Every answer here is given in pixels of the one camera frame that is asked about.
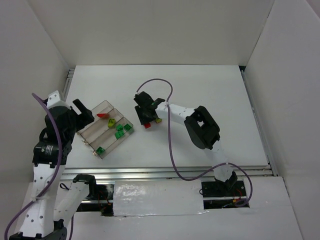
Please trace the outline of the red curved lego brick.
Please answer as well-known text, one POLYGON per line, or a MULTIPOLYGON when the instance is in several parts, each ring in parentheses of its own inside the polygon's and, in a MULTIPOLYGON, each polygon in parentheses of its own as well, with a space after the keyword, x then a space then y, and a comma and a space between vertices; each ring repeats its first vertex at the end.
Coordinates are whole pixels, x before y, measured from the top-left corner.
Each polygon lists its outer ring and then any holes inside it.
POLYGON ((109 118, 109 114, 108 113, 97 113, 96 114, 99 118, 109 118))

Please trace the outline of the green curved lego brick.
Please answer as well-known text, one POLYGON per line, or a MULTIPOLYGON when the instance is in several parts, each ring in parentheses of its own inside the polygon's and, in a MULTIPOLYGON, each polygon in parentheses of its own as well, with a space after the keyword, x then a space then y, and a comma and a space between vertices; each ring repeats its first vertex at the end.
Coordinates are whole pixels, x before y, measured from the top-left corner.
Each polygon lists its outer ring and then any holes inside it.
POLYGON ((129 124, 126 124, 126 125, 123 126, 123 129, 124 129, 126 132, 128 132, 128 131, 130 131, 130 130, 132 129, 132 127, 131 127, 129 124))

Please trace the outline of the lime small lego brick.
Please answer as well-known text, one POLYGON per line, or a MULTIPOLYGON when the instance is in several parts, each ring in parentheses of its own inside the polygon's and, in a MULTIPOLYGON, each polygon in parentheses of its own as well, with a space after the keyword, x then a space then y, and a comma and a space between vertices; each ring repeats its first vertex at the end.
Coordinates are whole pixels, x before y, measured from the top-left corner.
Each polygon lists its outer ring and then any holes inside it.
POLYGON ((107 123, 108 128, 109 128, 109 129, 114 128, 115 125, 116 125, 116 122, 117 122, 117 121, 116 121, 115 118, 109 118, 109 119, 108 119, 108 123, 107 123))

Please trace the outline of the green lego brick with print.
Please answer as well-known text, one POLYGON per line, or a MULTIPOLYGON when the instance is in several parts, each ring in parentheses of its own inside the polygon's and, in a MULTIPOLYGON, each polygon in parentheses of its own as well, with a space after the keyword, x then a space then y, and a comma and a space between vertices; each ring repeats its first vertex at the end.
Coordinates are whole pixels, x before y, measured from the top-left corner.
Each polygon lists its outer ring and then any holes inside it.
POLYGON ((123 125, 122 125, 122 124, 118 124, 118 125, 116 125, 115 129, 116 129, 116 131, 117 131, 117 132, 119 132, 119 131, 123 131, 123 130, 124 130, 123 125))

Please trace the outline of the green square lego brick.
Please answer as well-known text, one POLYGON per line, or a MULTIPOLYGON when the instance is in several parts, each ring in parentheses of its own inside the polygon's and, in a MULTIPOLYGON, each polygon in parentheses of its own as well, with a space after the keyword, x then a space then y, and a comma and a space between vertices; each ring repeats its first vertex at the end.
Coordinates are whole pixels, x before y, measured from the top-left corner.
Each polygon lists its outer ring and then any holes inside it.
POLYGON ((118 139, 120 139, 122 136, 124 136, 124 134, 125 134, 125 132, 124 132, 123 130, 119 130, 119 131, 117 131, 117 132, 114 134, 114 136, 115 136, 115 138, 118 140, 118 139))

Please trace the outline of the green hollow lego brick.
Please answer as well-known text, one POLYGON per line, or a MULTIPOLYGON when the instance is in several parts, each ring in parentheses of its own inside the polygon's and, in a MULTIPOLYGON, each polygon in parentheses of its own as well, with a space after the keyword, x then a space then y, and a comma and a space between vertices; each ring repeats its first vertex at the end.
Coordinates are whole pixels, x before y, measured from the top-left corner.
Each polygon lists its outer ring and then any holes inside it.
POLYGON ((104 153, 105 152, 105 149, 103 148, 103 147, 98 147, 98 149, 96 150, 96 153, 98 154, 98 155, 101 155, 102 153, 104 153))

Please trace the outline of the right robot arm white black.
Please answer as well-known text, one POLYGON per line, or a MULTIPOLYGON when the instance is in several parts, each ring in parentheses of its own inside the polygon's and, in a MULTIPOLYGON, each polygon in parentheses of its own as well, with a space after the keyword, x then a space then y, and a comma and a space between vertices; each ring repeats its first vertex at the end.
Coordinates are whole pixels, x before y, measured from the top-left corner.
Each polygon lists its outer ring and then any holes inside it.
POLYGON ((134 107, 139 121, 146 126, 157 119, 167 119, 185 126, 191 142, 204 150, 207 158, 213 161, 214 178, 221 191, 228 192, 238 180, 233 168, 228 164, 220 142, 220 127, 204 106, 197 108, 182 107, 162 98, 152 97, 142 91, 134 96, 134 107))

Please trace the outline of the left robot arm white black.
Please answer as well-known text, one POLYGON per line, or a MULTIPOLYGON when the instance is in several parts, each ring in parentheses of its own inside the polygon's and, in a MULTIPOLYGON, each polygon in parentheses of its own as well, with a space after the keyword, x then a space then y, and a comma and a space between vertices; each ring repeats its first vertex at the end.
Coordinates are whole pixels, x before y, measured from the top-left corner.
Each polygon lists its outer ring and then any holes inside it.
POLYGON ((39 135, 39 142, 33 149, 33 183, 30 202, 10 221, 22 214, 25 218, 19 231, 9 235, 5 229, 6 240, 66 240, 72 237, 73 216, 82 200, 92 197, 97 188, 92 175, 78 174, 71 183, 66 196, 56 205, 62 174, 64 173, 72 143, 76 133, 94 121, 92 112, 79 99, 73 104, 77 113, 55 91, 43 100, 36 94, 33 97, 46 112, 45 128, 39 135))

